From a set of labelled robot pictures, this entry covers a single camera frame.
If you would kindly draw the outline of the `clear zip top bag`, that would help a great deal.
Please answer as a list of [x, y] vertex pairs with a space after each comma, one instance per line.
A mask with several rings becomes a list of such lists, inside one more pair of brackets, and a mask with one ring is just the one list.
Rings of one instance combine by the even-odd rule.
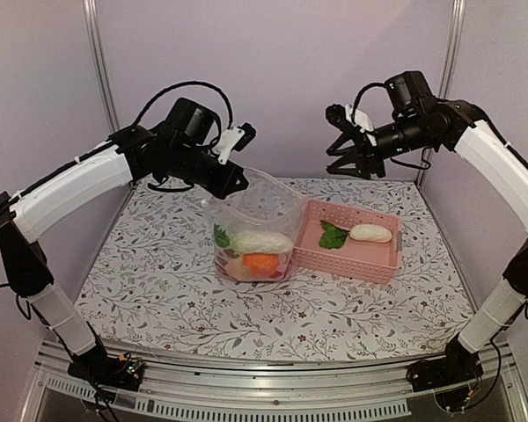
[[[293, 270], [293, 250], [303, 222], [307, 198], [264, 171], [246, 168], [244, 174], [249, 181], [245, 190], [224, 200], [211, 197], [204, 201], [203, 211], [211, 228], [216, 270], [221, 277], [236, 282], [285, 281]], [[278, 267], [289, 266], [290, 275], [284, 280], [275, 281], [260, 276], [253, 276], [248, 281], [234, 280], [227, 273], [226, 266], [230, 260], [243, 260], [245, 253], [233, 250], [231, 245], [226, 249], [219, 248], [213, 237], [215, 224], [219, 224], [230, 238], [242, 230], [274, 231], [288, 237], [293, 243], [291, 253], [276, 255], [279, 256]]]

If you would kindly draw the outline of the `green leafy vegetable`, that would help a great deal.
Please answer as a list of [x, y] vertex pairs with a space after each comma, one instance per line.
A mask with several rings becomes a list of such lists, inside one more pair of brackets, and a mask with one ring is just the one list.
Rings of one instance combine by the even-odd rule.
[[349, 232], [341, 229], [331, 222], [321, 221], [323, 234], [319, 240], [319, 247], [326, 250], [339, 250], [348, 239]]
[[226, 249], [231, 244], [230, 237], [227, 235], [226, 231], [219, 224], [215, 224], [213, 226], [213, 237], [214, 237], [215, 244], [219, 248]]

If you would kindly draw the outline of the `white oblong vegetable front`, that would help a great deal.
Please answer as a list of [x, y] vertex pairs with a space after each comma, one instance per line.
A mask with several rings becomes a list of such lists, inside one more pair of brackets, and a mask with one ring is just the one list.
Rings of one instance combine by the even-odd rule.
[[287, 254], [291, 253], [293, 243], [282, 233], [242, 230], [231, 236], [231, 248], [245, 254]]

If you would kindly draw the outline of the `white oblong vegetable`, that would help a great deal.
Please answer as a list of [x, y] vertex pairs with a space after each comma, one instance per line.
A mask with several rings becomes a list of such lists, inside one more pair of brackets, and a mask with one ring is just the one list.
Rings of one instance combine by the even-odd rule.
[[357, 242], [384, 244], [392, 240], [392, 232], [377, 224], [357, 224], [349, 231], [348, 235]]
[[231, 248], [245, 254], [287, 254], [291, 253], [293, 243], [282, 233], [242, 230], [231, 236]]

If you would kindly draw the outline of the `yellow fruit with leaf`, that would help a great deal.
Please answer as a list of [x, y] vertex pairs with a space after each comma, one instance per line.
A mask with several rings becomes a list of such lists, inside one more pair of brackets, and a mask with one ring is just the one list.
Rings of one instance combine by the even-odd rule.
[[227, 273], [238, 281], [251, 280], [253, 275], [251, 270], [243, 264], [242, 259], [230, 260], [226, 266]]

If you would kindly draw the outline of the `orange crinkled fruit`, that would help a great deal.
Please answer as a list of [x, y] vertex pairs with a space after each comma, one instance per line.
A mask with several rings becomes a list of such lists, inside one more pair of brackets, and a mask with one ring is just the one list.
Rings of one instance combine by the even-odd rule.
[[251, 275], [267, 278], [276, 272], [279, 256], [265, 253], [245, 254], [243, 265], [250, 270]]

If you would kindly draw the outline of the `red crinkled fruit front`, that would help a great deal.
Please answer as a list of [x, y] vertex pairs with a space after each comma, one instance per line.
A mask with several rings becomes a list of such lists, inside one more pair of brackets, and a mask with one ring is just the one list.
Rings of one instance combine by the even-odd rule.
[[290, 267], [285, 266], [283, 268], [276, 268], [271, 274], [267, 276], [268, 280], [284, 280], [290, 275]]

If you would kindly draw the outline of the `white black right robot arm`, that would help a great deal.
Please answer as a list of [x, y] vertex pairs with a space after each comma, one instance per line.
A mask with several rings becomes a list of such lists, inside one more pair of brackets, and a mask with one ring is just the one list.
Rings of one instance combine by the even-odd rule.
[[381, 83], [392, 104], [392, 119], [382, 127], [356, 120], [354, 106], [333, 104], [325, 111], [326, 121], [339, 133], [327, 149], [333, 159], [329, 173], [381, 178], [388, 160], [423, 148], [447, 149], [485, 181], [484, 193], [451, 198], [470, 223], [470, 252], [487, 258], [509, 249], [518, 229], [524, 232], [521, 249], [472, 319], [448, 342], [443, 358], [409, 368], [415, 386], [457, 382], [477, 368], [484, 345], [519, 317], [528, 320], [528, 163], [489, 118], [492, 111], [528, 112], [527, 96], [515, 93], [522, 86], [520, 78], [502, 70], [471, 72], [458, 84], [469, 100], [442, 99], [431, 92], [421, 71], [409, 70]]

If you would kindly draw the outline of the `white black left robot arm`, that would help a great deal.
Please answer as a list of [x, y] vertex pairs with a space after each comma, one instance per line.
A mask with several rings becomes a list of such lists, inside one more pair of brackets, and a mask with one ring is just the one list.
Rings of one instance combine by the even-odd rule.
[[168, 178], [181, 180], [186, 189], [199, 186], [218, 199], [244, 190], [244, 171], [230, 156], [255, 135], [248, 123], [223, 123], [207, 107], [179, 98], [154, 127], [134, 121], [26, 189], [0, 194], [0, 258], [7, 284], [26, 301], [27, 313], [59, 341], [69, 356], [71, 376], [95, 389], [136, 391], [145, 367], [130, 353], [111, 355], [65, 293], [65, 283], [56, 280], [50, 258], [92, 254], [84, 242], [92, 228], [72, 229], [69, 219], [101, 196], [147, 177], [155, 179], [158, 191]]

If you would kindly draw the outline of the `pink perforated plastic basket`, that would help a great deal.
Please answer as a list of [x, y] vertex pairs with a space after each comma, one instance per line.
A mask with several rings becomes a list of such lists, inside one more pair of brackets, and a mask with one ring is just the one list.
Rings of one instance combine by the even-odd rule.
[[[357, 224], [377, 224], [392, 232], [388, 243], [357, 242], [348, 237], [339, 250], [319, 247], [323, 234], [321, 221], [351, 230]], [[308, 200], [304, 219], [293, 250], [293, 265], [356, 280], [388, 283], [400, 269], [401, 219], [396, 215], [373, 212], [320, 200]]]

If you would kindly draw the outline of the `floral patterned table mat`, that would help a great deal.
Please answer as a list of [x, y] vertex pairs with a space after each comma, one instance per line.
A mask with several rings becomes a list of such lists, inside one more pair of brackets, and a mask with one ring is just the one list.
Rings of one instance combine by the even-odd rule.
[[300, 269], [235, 283], [213, 264], [207, 194], [139, 186], [76, 300], [103, 338], [257, 360], [369, 360], [438, 353], [471, 318], [449, 252], [408, 182], [292, 178], [316, 200], [397, 215], [402, 266], [385, 285]]

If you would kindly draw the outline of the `right aluminium corner post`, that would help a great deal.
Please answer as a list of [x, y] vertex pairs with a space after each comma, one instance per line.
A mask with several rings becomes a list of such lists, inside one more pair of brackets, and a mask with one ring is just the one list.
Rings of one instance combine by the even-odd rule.
[[444, 50], [444, 66], [438, 85], [438, 95], [440, 98], [447, 98], [451, 90], [461, 45], [465, 14], [466, 0], [454, 0], [451, 7], [450, 27]]

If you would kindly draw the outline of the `aluminium corner post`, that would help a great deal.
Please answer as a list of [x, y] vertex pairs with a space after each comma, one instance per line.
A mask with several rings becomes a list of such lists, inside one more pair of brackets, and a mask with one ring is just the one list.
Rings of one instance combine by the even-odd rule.
[[97, 2], [84, 0], [82, 2], [84, 11], [84, 22], [87, 31], [87, 39], [92, 56], [99, 94], [106, 116], [108, 128], [116, 133], [121, 129], [119, 116], [116, 110], [114, 95], [109, 79], [103, 42], [101, 38]]
[[438, 95], [440, 98], [447, 98], [451, 90], [461, 45], [465, 14], [466, 0], [454, 0], [451, 7], [450, 27], [444, 50], [444, 66], [438, 85]]

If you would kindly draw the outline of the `aluminium front rail frame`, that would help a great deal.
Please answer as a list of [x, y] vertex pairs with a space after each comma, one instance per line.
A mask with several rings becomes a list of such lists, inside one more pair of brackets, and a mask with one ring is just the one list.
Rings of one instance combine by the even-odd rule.
[[342, 362], [240, 360], [110, 341], [112, 354], [145, 362], [138, 391], [110, 389], [109, 409], [70, 377], [59, 344], [46, 340], [21, 413], [24, 421], [528, 421], [528, 398], [509, 346], [480, 353], [475, 407], [440, 408], [443, 389], [414, 391], [412, 359]]

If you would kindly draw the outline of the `left aluminium corner post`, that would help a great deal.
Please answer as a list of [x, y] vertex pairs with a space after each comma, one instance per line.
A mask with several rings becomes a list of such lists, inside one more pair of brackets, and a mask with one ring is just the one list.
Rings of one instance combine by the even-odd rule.
[[99, 94], [106, 116], [108, 128], [116, 133], [121, 129], [119, 116], [116, 110], [114, 95], [109, 79], [103, 42], [101, 38], [97, 2], [84, 0], [82, 2], [84, 11], [84, 22], [87, 31], [87, 39], [92, 56]]

